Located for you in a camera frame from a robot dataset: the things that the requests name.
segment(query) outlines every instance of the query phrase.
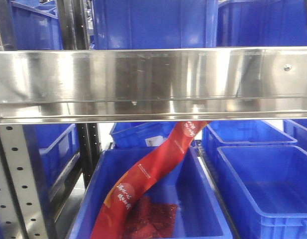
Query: stainless steel shelf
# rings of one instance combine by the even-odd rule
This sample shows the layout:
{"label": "stainless steel shelf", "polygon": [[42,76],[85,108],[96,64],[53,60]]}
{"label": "stainless steel shelf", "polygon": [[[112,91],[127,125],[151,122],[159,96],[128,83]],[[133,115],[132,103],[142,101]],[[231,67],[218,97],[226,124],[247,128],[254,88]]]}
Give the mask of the stainless steel shelf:
{"label": "stainless steel shelf", "polygon": [[0,52],[0,124],[294,117],[307,47]]}

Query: white label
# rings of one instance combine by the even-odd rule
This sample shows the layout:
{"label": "white label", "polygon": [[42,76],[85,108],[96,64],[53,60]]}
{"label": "white label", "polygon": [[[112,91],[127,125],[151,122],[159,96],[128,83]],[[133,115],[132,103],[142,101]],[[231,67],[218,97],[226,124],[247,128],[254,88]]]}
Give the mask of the white label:
{"label": "white label", "polygon": [[160,146],[163,142],[164,142],[164,138],[159,135],[159,136],[155,136],[152,138],[146,138],[145,142],[147,144],[147,146]]}

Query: snack package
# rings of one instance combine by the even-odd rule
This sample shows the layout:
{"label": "snack package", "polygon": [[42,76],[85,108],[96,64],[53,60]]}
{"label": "snack package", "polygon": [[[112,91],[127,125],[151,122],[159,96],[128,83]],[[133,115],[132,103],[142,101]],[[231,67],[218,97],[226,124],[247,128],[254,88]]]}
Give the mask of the snack package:
{"label": "snack package", "polygon": [[194,137],[208,123],[178,122],[162,145],[134,164],[108,193],[98,214],[91,239],[122,239],[131,208],[148,189],[183,160]]}

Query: red plastic bag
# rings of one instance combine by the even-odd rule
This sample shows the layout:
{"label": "red plastic bag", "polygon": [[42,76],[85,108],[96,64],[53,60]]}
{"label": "red plastic bag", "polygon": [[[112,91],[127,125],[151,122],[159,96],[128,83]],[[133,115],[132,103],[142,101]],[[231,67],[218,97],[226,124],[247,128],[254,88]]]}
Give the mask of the red plastic bag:
{"label": "red plastic bag", "polygon": [[127,215],[133,205],[183,160],[194,137],[208,123],[178,122],[162,145],[134,164],[108,193],[91,239],[121,239]]}

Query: metal rack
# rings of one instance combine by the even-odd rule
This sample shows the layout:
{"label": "metal rack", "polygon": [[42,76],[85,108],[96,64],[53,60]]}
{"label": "metal rack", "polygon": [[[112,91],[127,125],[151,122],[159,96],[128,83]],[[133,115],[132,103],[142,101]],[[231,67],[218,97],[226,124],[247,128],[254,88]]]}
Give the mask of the metal rack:
{"label": "metal rack", "polygon": [[[8,51],[16,47],[0,0],[6,238],[57,238],[60,209],[81,172],[88,184],[99,158],[94,122],[307,117],[307,47],[89,51],[84,1],[57,6],[65,49],[72,51]],[[81,149],[48,191],[32,126],[25,124],[55,122],[79,123]]]}

